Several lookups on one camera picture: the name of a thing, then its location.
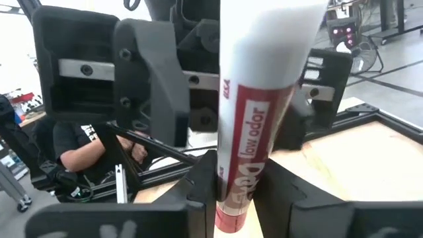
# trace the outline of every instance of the wooden board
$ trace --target wooden board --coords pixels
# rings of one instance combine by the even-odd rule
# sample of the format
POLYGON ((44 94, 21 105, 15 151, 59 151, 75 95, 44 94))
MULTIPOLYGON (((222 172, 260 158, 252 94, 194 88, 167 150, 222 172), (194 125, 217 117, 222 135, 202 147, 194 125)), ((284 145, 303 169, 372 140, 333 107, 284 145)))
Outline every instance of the wooden board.
MULTIPOLYGON (((362 101, 342 101, 340 110, 362 101)), ((344 200, 423 200, 423 146, 372 122, 306 143, 299 152, 277 151, 271 159, 320 189, 344 200)), ((135 202, 152 202, 175 182, 139 191, 135 202)), ((236 234, 215 229, 215 237, 262 237, 252 202, 236 234)))

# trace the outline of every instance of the human arm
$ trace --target human arm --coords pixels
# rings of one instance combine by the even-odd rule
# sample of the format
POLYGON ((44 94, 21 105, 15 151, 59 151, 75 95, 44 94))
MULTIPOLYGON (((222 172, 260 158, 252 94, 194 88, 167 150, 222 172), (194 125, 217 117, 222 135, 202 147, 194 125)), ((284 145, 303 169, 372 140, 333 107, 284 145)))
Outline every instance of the human arm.
MULTIPOLYGON (((148 135, 144 134, 143 132, 135 131, 136 134, 147 137, 148 135)), ((132 158, 137 161, 139 164, 142 164, 144 159, 148 156, 147 150, 144 148, 144 146, 136 143, 131 150, 131 156, 132 158)))
POLYGON ((79 145, 78 133, 71 123, 58 122, 54 126, 54 150, 56 158, 72 172, 79 172, 93 166, 106 151, 99 139, 79 145))

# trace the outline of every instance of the person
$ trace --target person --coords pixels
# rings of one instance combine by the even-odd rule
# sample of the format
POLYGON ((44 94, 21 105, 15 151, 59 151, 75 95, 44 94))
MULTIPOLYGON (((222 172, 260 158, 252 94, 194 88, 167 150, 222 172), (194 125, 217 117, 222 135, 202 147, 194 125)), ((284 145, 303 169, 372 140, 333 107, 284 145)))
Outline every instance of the person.
MULTIPOLYGON (((386 15, 388 21, 386 22, 387 28, 392 29, 398 27, 398 1, 396 0, 386 0, 386 15)), ((404 23, 407 21, 407 15, 404 10, 404 23)))
MULTIPOLYGON (((57 122, 53 139, 56 159, 67 170, 83 174, 89 185, 101 184, 114 176, 115 163, 105 158, 106 149, 91 125, 57 122)), ((136 163, 145 162, 148 153, 144 146, 120 136, 118 141, 136 163)))

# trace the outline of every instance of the black metal frame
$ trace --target black metal frame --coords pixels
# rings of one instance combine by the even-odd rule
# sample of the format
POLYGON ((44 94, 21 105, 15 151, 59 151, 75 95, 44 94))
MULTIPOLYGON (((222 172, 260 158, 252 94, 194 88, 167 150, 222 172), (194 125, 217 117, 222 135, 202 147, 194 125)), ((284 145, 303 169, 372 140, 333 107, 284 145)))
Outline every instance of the black metal frame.
MULTIPOLYGON (((422 129, 366 103, 338 113, 332 129, 310 132, 306 141, 375 121, 418 143, 423 143, 422 129)), ((122 131, 116 131, 113 126, 105 132, 117 132, 140 143, 151 143, 137 135, 129 136, 122 131)), ((132 221, 138 224, 138 227, 134 228, 138 235, 212 237, 215 214, 213 191, 216 180, 213 174, 216 157, 216 152, 209 151, 192 169, 188 165, 190 162, 177 163, 140 175, 140 178, 143 178, 141 189, 184 177, 152 204, 53 205, 30 219, 26 234, 34 236, 62 231, 69 238, 84 235, 99 237, 98 230, 103 224, 110 224, 119 229, 122 224, 125 226, 128 221, 132 221), (69 221, 69 218, 75 222, 53 222, 61 219, 69 221), (163 224, 171 222, 176 222, 176 232, 159 229, 163 224)), ((93 200, 113 195, 113 188, 113 182, 96 187, 97 191, 108 191, 102 195, 96 194, 93 200)), ((419 237, 423 234, 423 227, 420 225, 423 222, 423 202, 346 202, 297 177, 271 159, 268 160, 254 193, 254 203, 265 238, 361 238, 372 235, 383 237, 377 236, 381 234, 419 237)))
MULTIPOLYGON (((315 130, 314 132, 309 132, 304 141, 311 141, 313 139, 323 138, 331 134, 335 134, 344 130, 355 128, 357 126, 362 126, 370 122, 380 122, 387 127, 397 131, 400 134, 405 135, 406 137, 414 140, 417 143, 423 144, 423 131, 420 128, 416 128, 398 118, 395 118, 391 115, 388 115, 386 112, 381 111, 380 109, 371 106, 369 104, 363 103, 351 108, 347 108, 345 111, 340 112, 336 115, 335 121, 331 129, 328 130, 315 130)), ((135 133, 126 132, 125 129, 119 128, 113 124, 107 124, 105 127, 101 128, 99 138, 106 143, 106 147, 110 148, 110 151, 117 151, 122 149, 118 143, 111 143, 111 141, 103 140, 102 136, 105 134, 109 135, 118 135, 130 139, 136 143, 140 143, 154 149, 155 151, 162 153, 166 151, 166 155, 173 157, 179 160, 179 163, 168 165, 160 169, 155 169, 153 171, 145 171, 144 173, 132 174, 127 173, 127 180, 129 185, 128 192, 133 194, 138 190, 143 190, 147 188, 152 188, 154 186, 159 186, 167 182, 172 182, 182 178, 192 167, 193 164, 197 162, 198 159, 193 159, 189 155, 183 154, 179 151, 174 150, 171 147, 152 141, 151 139, 139 136, 135 133), (137 180, 138 185, 131 187, 133 185, 129 184, 130 180, 137 180)), ((123 156, 115 156, 117 158, 122 158, 122 163, 124 165, 130 165, 130 158, 124 154, 123 156)), ((99 186, 93 187, 95 195, 91 202, 101 202, 109 201, 113 196, 115 196, 116 183, 108 182, 99 186)))
POLYGON ((370 122, 380 122, 415 142, 423 144, 423 131, 420 128, 407 124, 367 103, 347 108, 344 112, 338 113, 331 129, 323 132, 311 132, 306 135, 305 140, 322 138, 370 122))
POLYGON ((385 44, 386 40, 400 36, 402 34, 412 32, 415 30, 420 29, 420 33, 423 33, 423 25, 414 26, 411 28, 405 28, 404 23, 404 0, 396 0, 397 1, 397 16, 398 16, 398 27, 388 29, 387 27, 387 1, 380 1, 380 15, 381 15, 381 32, 376 34, 372 34, 370 37, 372 38, 380 38, 382 39, 382 45, 385 44))

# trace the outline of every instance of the concrete floor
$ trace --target concrete floor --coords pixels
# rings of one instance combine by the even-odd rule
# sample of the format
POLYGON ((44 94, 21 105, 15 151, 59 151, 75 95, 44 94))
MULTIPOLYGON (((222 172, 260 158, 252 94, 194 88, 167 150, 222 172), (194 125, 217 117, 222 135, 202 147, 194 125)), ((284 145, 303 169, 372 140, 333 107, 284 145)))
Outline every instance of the concrete floor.
MULTIPOLYGON (((414 2, 415 9, 407 11, 408 21, 419 20, 423 16, 421 1, 406 1, 406 8, 414 2)), ((327 42, 317 40, 316 47, 325 47, 327 42)), ((379 51, 385 63, 384 73, 365 73, 361 77, 351 77, 344 98, 357 97, 382 108, 413 124, 423 127, 423 37, 419 31, 399 36, 379 51)), ((26 220, 37 210, 56 202, 47 192, 35 190, 25 176, 20 183, 33 200, 32 207, 24 214, 16 210, 16 204, 4 192, 0 192, 0 237, 24 237, 26 220)))

